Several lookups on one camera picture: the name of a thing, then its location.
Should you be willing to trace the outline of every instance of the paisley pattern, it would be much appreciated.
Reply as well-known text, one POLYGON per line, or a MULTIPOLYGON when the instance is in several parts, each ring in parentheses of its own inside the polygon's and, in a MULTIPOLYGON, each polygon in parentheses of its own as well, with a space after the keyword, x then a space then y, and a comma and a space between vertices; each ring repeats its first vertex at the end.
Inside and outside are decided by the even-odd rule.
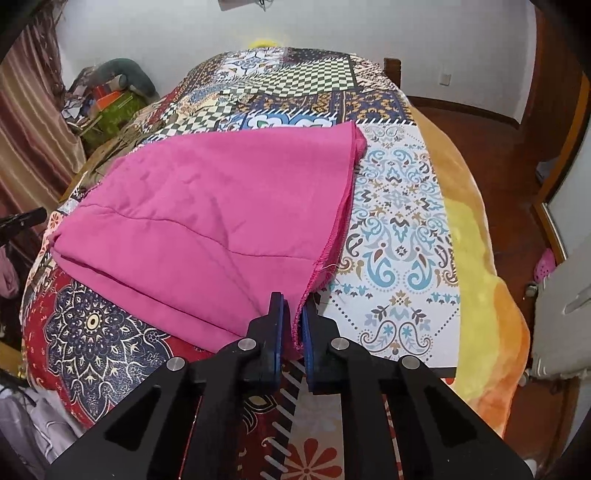
POLYGON ((437 177, 414 125, 361 126, 368 140, 337 274, 320 310, 375 355, 455 367, 459 303, 437 177))
POLYGON ((277 401, 272 395, 255 395, 244 401, 242 409, 242 421, 249 434, 258 425, 258 415, 270 412, 277 406, 277 401))

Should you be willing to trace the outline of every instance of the white wall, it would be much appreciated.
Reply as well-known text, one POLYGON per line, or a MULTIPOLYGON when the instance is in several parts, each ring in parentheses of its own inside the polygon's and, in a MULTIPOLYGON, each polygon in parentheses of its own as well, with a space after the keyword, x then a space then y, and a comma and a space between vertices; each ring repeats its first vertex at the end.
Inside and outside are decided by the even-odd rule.
POLYGON ((548 208, 570 255, 591 234, 591 122, 574 163, 548 208))
MULTIPOLYGON (((274 0, 266 11, 256 4, 221 11, 216 0, 69 0, 58 38, 71 76, 129 57, 161 94, 201 61, 256 38, 380 63, 396 57, 408 95, 521 119, 532 34, 535 43, 530 9, 529 0, 274 0), (442 65, 452 74, 448 87, 438 85, 442 65)), ((64 78, 67 86, 72 80, 64 78)))

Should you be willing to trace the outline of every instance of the orange blanket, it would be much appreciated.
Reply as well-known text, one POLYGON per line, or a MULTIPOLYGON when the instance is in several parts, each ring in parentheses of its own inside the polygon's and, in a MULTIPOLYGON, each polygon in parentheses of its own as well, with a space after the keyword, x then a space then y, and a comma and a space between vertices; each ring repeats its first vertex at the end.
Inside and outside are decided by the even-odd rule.
POLYGON ((411 110, 444 197, 462 295, 460 354, 452 388, 503 435, 530 334, 505 283, 496 276, 484 204, 461 153, 421 112, 411 110))

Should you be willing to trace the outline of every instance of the metal screw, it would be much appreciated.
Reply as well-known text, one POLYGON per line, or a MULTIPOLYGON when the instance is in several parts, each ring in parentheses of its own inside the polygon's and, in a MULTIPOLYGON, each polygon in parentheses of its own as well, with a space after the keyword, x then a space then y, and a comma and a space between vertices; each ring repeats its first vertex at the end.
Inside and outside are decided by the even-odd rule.
POLYGON ((180 358, 179 356, 174 356, 166 362, 166 368, 172 372, 181 370, 182 367, 184 367, 184 358, 180 358))
POLYGON ((409 370, 416 370, 419 367, 419 365, 421 365, 421 362, 418 360, 417 357, 407 355, 402 359, 402 364, 405 366, 405 368, 408 368, 409 370))
POLYGON ((254 347, 256 347, 256 341, 252 338, 243 338, 238 342, 238 348, 245 352, 252 350, 254 347))
POLYGON ((347 350, 349 348, 349 341, 342 337, 333 338, 330 344, 335 350, 347 350))

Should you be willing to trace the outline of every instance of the baseboard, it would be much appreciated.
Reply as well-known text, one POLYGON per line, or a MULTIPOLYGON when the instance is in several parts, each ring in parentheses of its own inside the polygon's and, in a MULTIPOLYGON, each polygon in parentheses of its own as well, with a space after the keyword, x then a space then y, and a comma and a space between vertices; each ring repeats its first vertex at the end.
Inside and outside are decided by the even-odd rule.
POLYGON ((451 110, 452 112, 468 113, 470 115, 477 115, 484 118, 489 118, 490 120, 496 120, 497 122, 510 125, 513 128, 519 128, 519 122, 514 118, 501 115, 500 113, 491 112, 490 110, 484 110, 483 108, 478 108, 477 106, 448 102, 447 100, 438 100, 436 98, 410 96, 408 99, 417 108, 425 106, 431 108, 440 108, 441 110, 451 110))

